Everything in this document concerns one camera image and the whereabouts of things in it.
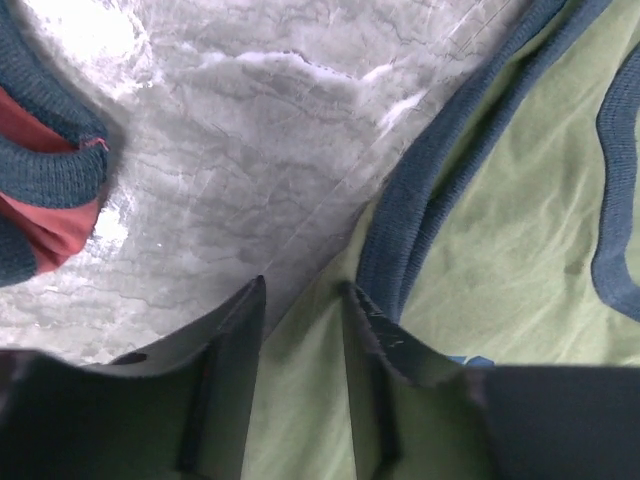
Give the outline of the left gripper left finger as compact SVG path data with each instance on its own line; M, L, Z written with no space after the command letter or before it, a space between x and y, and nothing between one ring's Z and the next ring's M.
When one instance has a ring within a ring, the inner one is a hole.
M239 478L265 310L258 276L169 335L94 365L106 411L80 478Z

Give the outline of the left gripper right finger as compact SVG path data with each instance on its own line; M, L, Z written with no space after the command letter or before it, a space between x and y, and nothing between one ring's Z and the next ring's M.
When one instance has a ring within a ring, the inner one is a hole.
M356 476L487 479L490 455L462 366L340 286Z

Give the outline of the olive green graphic tank top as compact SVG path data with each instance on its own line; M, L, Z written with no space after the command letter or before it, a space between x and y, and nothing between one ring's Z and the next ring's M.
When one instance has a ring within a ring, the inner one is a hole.
M340 286L462 366L487 479L639 475L639 5L535 1L262 349L246 479L359 479Z

